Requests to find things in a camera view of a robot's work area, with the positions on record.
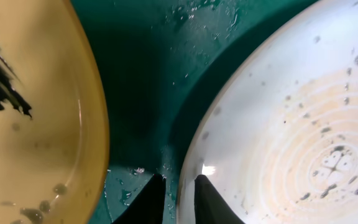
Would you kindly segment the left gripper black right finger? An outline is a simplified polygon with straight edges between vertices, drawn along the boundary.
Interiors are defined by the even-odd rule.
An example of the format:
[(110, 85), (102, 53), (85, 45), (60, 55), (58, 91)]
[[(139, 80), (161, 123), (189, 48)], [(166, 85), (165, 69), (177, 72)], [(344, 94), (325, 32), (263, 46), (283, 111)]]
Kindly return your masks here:
[(203, 174), (195, 179), (194, 206), (196, 224), (244, 224)]

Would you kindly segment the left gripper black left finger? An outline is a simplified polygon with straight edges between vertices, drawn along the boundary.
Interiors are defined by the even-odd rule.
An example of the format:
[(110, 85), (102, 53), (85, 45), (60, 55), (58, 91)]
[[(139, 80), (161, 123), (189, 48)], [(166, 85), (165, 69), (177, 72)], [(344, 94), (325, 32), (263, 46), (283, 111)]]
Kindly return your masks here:
[(129, 207), (112, 224), (162, 224), (166, 178), (154, 174)]

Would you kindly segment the light blue plate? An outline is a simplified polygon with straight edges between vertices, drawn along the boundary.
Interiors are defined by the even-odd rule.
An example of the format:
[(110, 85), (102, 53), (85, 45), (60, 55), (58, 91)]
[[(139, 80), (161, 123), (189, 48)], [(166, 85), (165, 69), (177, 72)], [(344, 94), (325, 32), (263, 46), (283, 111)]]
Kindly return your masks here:
[(318, 1), (227, 81), (180, 175), (177, 222), (209, 179), (244, 223), (358, 224), (358, 0)]

